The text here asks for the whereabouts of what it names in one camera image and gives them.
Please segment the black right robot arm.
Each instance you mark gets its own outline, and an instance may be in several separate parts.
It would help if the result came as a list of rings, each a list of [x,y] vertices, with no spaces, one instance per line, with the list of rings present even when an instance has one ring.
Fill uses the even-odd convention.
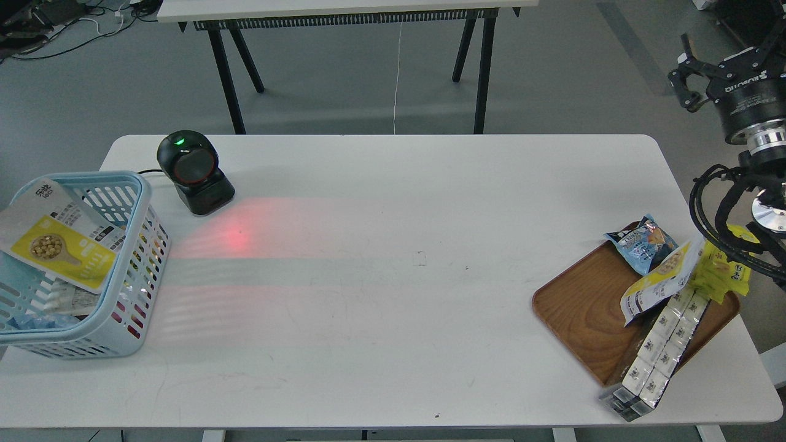
[[[690,37],[668,79],[680,106],[712,104],[727,144],[741,146],[736,167],[713,165],[694,180],[690,216],[730,260],[784,288],[784,56],[767,37],[717,64],[700,61]]]

